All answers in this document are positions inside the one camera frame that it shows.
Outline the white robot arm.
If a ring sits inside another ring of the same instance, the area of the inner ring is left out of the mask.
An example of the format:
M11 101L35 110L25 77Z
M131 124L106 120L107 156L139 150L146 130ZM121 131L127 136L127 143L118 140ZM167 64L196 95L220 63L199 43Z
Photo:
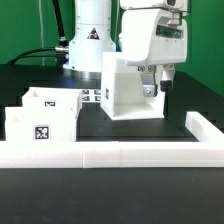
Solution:
M110 36L111 1L75 0L75 36L64 67L99 73L102 87L137 75L147 97L173 88L175 65L187 58L189 0L118 0L124 11L117 41Z

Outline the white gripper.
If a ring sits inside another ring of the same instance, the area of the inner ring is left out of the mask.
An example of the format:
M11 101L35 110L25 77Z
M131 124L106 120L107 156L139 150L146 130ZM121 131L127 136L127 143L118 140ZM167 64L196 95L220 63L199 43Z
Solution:
M174 13L162 9L127 10L122 16L122 53L127 65L139 66L143 95L155 97L157 84L155 67L164 65L160 89L173 89L175 66L187 58L187 23L173 24ZM183 31L181 39L164 38L156 35L158 25L174 27Z

